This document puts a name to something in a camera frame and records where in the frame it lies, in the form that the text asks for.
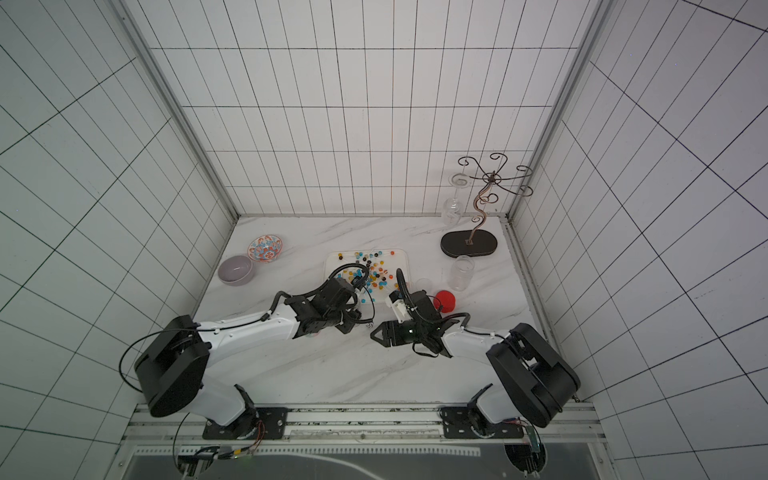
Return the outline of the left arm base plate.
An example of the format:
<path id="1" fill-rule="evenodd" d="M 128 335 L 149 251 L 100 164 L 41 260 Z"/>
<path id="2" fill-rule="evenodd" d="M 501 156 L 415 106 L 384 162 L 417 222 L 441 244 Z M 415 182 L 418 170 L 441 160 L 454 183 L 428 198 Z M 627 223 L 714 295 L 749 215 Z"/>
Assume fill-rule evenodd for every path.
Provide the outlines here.
<path id="1" fill-rule="evenodd" d="M 279 440 L 283 437 L 288 408 L 257 407 L 247 409 L 243 415 L 228 426 L 221 426 L 208 420 L 202 433 L 205 440 Z"/>

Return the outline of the white plastic tray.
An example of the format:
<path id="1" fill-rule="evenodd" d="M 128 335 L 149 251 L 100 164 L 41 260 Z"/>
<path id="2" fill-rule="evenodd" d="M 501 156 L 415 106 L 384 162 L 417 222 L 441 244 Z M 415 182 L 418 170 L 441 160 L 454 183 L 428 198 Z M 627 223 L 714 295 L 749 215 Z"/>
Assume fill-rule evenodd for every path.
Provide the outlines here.
<path id="1" fill-rule="evenodd" d="M 400 269 L 404 277 L 409 275 L 409 260 L 402 249 L 338 251 L 325 259 L 324 274 L 344 279 L 352 283 L 362 275 L 360 268 L 343 268 L 348 263 L 367 265 L 364 290 L 358 293 L 359 301 L 364 306 L 384 303 L 389 294 L 399 289 L 396 270 Z"/>

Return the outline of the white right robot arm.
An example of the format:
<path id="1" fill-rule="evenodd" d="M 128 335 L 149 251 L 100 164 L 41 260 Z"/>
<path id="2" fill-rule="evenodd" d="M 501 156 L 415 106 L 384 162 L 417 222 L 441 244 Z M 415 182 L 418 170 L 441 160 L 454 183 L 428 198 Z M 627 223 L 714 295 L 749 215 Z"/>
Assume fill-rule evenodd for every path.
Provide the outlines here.
<path id="1" fill-rule="evenodd" d="M 400 269 L 389 303 L 396 318 L 371 333 L 383 347 L 410 345 L 419 356 L 472 360 L 492 368 L 496 380 L 468 402 L 490 424 L 521 419 L 544 428 L 581 386 L 573 368 L 530 324 L 519 323 L 506 333 L 473 330 L 469 313 L 442 315 L 425 291 L 409 289 Z"/>

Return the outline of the colourful patterned bowl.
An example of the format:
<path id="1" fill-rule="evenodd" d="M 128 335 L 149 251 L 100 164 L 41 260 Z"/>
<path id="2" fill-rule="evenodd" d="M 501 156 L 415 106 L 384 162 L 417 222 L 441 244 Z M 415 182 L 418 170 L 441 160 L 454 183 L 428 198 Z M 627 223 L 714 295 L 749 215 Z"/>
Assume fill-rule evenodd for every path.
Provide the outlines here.
<path id="1" fill-rule="evenodd" d="M 270 263 L 282 253 L 283 240 L 275 234 L 264 234 L 254 239 L 247 247 L 247 256 L 254 262 Z"/>

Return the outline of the copper wine glass rack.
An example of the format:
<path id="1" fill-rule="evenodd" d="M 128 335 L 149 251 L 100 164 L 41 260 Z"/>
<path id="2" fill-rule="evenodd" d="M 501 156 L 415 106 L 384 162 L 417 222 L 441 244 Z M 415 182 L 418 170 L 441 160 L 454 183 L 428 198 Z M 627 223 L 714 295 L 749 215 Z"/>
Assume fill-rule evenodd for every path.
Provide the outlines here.
<path id="1" fill-rule="evenodd" d="M 502 152 L 493 152 L 489 155 L 492 161 L 499 161 L 496 169 L 487 171 L 481 163 L 472 156 L 464 155 L 458 158 L 457 163 L 462 167 L 468 167 L 473 162 L 479 174 L 466 175 L 457 173 L 451 177 L 451 185 L 455 194 L 459 190 L 469 186 L 470 181 L 480 181 L 481 189 L 473 197 L 472 208 L 474 216 L 471 222 L 474 227 L 471 230 L 458 230 L 445 233 L 440 240 L 442 252 L 450 258 L 457 259 L 460 256 L 484 257 L 493 254 L 498 247 L 498 239 L 490 231 L 484 230 L 483 225 L 488 219 L 486 206 L 494 205 L 499 201 L 499 195 L 494 188 L 518 197 L 530 197 L 534 190 L 528 184 L 528 179 L 533 175 L 533 169 L 524 164 L 515 167 L 516 175 L 504 177 L 501 171 L 508 163 L 508 156 Z"/>

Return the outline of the red jar lid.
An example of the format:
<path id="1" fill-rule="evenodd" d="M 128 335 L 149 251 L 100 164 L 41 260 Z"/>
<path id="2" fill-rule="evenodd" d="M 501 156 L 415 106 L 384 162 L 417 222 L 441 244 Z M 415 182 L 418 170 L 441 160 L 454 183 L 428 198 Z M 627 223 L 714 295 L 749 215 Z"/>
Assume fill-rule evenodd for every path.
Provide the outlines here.
<path id="1" fill-rule="evenodd" d="M 441 290 L 434 295 L 433 306 L 441 314 L 452 313 L 456 308 L 456 298 L 450 291 Z"/>

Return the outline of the aluminium mounting rail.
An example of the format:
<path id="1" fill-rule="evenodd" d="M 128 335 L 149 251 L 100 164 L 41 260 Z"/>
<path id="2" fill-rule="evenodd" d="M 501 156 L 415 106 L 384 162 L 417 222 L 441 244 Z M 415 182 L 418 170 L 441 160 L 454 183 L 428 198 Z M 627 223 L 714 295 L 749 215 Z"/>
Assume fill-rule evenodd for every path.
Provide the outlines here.
<path id="1" fill-rule="evenodd" d="M 432 445 L 605 443 L 607 437 L 592 405 L 569 403 L 546 427 L 527 420 L 505 420 L 482 430 L 461 405 L 293 404 L 260 409 L 261 423 L 251 435 L 226 439 L 198 415 L 153 418 L 146 407 L 134 411 L 121 445 L 184 448 L 304 445 Z"/>

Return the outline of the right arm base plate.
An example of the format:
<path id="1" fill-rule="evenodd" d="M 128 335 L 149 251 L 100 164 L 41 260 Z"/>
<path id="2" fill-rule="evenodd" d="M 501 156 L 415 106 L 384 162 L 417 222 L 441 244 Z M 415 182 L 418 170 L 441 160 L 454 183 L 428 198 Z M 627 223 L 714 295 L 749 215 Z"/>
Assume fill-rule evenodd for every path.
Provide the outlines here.
<path id="1" fill-rule="evenodd" d="M 443 437 L 452 440 L 517 440 L 525 436 L 524 429 L 514 420 L 492 422 L 479 408 L 480 400 L 488 400 L 496 394 L 495 386 L 481 388 L 466 405 L 442 406 L 438 415 Z"/>

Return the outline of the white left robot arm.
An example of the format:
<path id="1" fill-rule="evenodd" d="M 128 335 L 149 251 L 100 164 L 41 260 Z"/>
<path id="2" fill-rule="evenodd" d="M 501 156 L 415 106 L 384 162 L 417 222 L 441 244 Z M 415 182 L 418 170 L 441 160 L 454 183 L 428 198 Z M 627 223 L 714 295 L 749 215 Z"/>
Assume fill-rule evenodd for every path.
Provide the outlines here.
<path id="1" fill-rule="evenodd" d="M 372 320 L 362 317 L 358 294 L 367 293 L 370 268 L 344 264 L 304 294 L 279 291 L 261 313 L 198 323 L 184 315 L 161 331 L 134 363 L 150 414 L 163 418 L 185 412 L 232 429 L 258 416 L 245 389 L 218 380 L 209 368 L 236 354 L 273 342 L 293 340 L 334 327 L 342 333 Z"/>

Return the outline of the clear lollipop jar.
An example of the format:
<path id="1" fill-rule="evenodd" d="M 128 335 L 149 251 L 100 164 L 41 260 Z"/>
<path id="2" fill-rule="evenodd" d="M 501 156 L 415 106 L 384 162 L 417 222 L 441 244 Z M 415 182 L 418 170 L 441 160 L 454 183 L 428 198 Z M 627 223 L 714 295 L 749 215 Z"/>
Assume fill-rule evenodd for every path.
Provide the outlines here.
<path id="1" fill-rule="evenodd" d="M 450 271 L 448 284 L 455 291 L 464 291 L 471 283 L 475 271 L 474 260 L 466 255 L 458 256 Z"/>

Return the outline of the clear hanging wine glass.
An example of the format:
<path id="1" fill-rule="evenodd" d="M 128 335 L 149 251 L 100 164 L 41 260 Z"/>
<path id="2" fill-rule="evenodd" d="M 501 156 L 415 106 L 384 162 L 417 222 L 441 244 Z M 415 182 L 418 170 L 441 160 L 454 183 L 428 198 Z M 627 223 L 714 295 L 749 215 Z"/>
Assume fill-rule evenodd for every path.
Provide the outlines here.
<path id="1" fill-rule="evenodd" d="M 451 196 L 443 203 L 441 218 L 447 228 L 455 227 L 463 216 L 462 203 L 459 201 L 459 193 L 469 187 L 471 178 L 464 173 L 456 173 L 450 178 L 453 189 Z"/>

